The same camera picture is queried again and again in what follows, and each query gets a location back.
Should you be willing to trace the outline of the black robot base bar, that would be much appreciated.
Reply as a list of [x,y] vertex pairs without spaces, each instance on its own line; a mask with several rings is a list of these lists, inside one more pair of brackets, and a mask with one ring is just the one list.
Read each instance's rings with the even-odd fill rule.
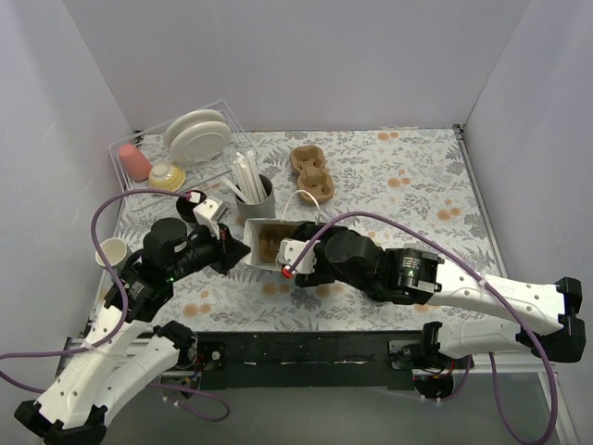
[[203,390],[383,387],[413,390],[416,375],[449,382],[450,359],[412,331],[197,332],[170,372]]

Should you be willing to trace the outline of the light blue paper bag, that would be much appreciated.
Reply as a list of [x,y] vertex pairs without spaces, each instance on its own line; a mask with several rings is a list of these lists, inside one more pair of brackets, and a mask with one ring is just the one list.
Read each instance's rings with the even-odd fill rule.
[[304,223],[304,221],[288,221],[286,219],[286,213],[287,213],[289,206],[291,204],[291,200],[292,200],[293,196],[296,196],[296,195],[305,195],[306,197],[309,197],[312,199],[312,202],[317,209],[316,223],[319,223],[321,221],[321,206],[317,202],[317,200],[309,192],[306,192],[304,190],[297,190],[290,196],[290,198],[288,198],[280,218],[249,219],[245,222],[243,242],[251,248],[251,252],[247,256],[244,257],[245,264],[255,267],[255,268],[258,268],[258,269],[265,270],[265,271],[271,271],[271,272],[280,272],[281,271],[281,266],[277,262],[265,263],[261,260],[260,255],[259,255],[259,232],[264,225],[285,224],[285,225],[296,225],[298,227],[300,224]]

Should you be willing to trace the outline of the brown cardboard cup carrier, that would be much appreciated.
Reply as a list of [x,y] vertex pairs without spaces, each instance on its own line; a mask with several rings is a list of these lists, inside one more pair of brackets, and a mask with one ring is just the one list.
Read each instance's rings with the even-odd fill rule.
[[265,263],[276,262],[282,240],[292,238],[296,230],[296,225],[264,225],[259,232],[259,255],[261,260]]

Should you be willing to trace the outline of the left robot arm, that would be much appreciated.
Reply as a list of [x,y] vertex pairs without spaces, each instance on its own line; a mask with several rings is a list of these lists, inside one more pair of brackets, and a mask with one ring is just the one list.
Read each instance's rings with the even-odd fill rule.
[[225,224],[188,230],[175,218],[156,221],[107,293],[83,351],[36,400],[19,405],[16,419],[46,444],[100,443],[116,412],[160,373],[196,363],[197,335],[178,322],[156,327],[142,352],[123,358],[172,298],[174,283],[207,267],[227,274],[249,251]]

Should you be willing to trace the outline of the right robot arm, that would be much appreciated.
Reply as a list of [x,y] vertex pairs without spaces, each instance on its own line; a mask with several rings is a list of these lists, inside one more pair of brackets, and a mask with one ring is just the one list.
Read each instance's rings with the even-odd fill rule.
[[480,312],[482,320],[431,322],[419,343],[398,358],[415,367],[440,368],[471,354],[530,351],[552,362],[579,362],[587,335],[578,313],[579,281],[564,277],[537,285],[485,274],[472,277],[451,260],[416,248],[377,246],[346,227],[332,227],[315,241],[318,224],[301,224],[282,242],[278,261],[299,287],[335,281],[374,301],[397,305],[449,306]]

